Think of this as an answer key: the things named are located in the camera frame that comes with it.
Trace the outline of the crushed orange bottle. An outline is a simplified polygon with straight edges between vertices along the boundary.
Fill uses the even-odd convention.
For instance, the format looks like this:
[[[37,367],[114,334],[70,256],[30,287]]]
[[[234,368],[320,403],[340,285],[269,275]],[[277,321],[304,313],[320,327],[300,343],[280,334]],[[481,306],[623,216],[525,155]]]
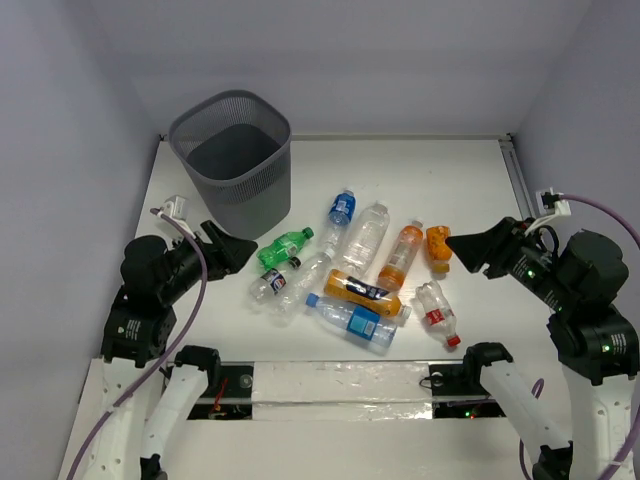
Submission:
[[[436,274],[446,274],[450,271],[449,262],[453,252],[446,244],[446,240],[451,235],[448,226],[433,226],[426,230],[426,255],[430,267]]]

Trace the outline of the green soda bottle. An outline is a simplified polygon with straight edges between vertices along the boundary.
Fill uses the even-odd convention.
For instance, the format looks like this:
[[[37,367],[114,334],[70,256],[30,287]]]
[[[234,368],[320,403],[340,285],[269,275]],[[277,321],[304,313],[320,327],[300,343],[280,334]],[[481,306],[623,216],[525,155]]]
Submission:
[[[287,232],[276,238],[270,245],[260,249],[257,252],[257,259],[264,270],[270,270],[299,254],[313,236],[314,231],[310,227],[305,227],[301,231]]]

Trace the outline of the clear bottle red label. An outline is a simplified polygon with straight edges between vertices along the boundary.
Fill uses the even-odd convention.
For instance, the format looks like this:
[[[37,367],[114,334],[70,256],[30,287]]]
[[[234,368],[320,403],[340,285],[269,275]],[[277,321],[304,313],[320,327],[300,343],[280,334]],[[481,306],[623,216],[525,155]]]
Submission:
[[[461,342],[457,333],[457,318],[441,286],[435,280],[424,283],[415,290],[416,298],[424,310],[428,332],[448,349],[456,349]]]

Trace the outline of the tall orange juice bottle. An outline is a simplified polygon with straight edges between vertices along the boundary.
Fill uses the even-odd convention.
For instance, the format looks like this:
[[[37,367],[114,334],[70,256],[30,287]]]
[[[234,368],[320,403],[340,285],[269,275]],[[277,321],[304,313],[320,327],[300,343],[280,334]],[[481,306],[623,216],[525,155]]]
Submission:
[[[423,242],[423,226],[423,221],[415,218],[402,228],[378,274],[378,286],[388,291],[401,289]]]

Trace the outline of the orange bottle dark label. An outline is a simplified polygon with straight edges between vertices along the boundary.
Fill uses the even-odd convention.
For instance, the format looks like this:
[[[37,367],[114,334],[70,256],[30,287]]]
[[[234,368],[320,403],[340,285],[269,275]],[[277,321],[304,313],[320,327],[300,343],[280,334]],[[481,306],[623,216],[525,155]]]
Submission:
[[[336,299],[354,303],[388,319],[406,321],[412,308],[388,290],[369,285],[345,272],[332,269],[327,277],[324,293]]]

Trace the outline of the small blue label water bottle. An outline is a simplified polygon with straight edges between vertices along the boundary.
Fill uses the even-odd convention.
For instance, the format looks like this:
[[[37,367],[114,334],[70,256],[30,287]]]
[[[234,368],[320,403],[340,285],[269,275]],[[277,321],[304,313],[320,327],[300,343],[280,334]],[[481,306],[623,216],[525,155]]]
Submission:
[[[322,250],[337,250],[348,231],[356,208],[354,192],[344,188],[333,200],[320,240]]]

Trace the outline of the large clear water bottle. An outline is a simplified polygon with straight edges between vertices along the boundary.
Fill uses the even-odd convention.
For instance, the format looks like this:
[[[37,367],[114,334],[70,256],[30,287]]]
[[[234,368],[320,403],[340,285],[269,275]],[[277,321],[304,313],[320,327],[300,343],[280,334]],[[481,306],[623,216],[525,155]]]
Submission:
[[[351,227],[338,268],[351,276],[365,275],[377,255],[389,223],[386,203],[376,201],[366,207]]]

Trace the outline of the blue cap water bottle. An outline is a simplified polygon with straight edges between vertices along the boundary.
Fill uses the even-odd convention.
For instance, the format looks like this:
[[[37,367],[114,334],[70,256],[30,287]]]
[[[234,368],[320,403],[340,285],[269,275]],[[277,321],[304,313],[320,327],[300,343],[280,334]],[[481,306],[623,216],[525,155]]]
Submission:
[[[397,325],[360,305],[310,293],[307,308],[323,327],[362,349],[385,355],[397,331]]]

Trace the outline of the clear bottle dark blue label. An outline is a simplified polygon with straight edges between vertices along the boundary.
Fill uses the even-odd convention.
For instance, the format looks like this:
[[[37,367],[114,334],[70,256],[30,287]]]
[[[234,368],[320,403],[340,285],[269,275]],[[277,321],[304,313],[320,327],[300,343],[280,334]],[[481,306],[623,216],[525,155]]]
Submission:
[[[251,298],[257,304],[262,304],[277,296],[300,266],[300,259],[292,257],[270,268],[251,284],[249,289]]]

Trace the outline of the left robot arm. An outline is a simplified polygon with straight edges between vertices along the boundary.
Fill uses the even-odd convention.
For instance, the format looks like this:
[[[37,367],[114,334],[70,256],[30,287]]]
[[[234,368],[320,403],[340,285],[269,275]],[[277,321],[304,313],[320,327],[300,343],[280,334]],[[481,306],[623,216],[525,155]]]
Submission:
[[[209,282],[241,271],[256,242],[232,237],[210,221],[204,238],[165,214],[181,239],[132,240],[120,267],[122,285],[104,326],[100,349],[101,414],[83,441],[68,477],[164,479],[178,430],[202,395],[221,383],[217,350],[180,343],[199,313]],[[196,304],[179,333],[174,304],[193,286]]]

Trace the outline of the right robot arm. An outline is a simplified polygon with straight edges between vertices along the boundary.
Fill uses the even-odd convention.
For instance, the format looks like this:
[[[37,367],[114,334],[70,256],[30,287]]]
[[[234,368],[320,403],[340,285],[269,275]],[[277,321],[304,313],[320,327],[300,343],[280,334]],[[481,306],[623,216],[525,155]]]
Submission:
[[[513,277],[551,311],[546,328],[568,387],[572,434],[558,431],[497,342],[467,348],[451,378],[486,391],[506,414],[536,479],[632,479],[639,415],[631,410],[639,336],[614,300],[629,270],[608,237],[581,230],[547,250],[533,220],[506,217],[446,244],[471,273]]]

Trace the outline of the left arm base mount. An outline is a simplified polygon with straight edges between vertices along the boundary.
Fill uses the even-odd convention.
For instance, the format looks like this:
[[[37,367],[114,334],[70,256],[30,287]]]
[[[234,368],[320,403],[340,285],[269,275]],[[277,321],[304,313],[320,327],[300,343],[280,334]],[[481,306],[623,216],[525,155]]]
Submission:
[[[223,363],[218,383],[196,401],[188,419],[250,420],[253,375],[253,363]]]

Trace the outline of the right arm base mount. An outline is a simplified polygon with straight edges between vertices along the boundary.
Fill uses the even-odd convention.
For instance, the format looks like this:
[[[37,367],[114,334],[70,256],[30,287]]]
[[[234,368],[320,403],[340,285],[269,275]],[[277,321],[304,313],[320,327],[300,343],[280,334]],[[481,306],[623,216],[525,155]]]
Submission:
[[[431,398],[434,419],[505,418],[489,393],[469,380],[461,363],[435,363],[419,381]]]

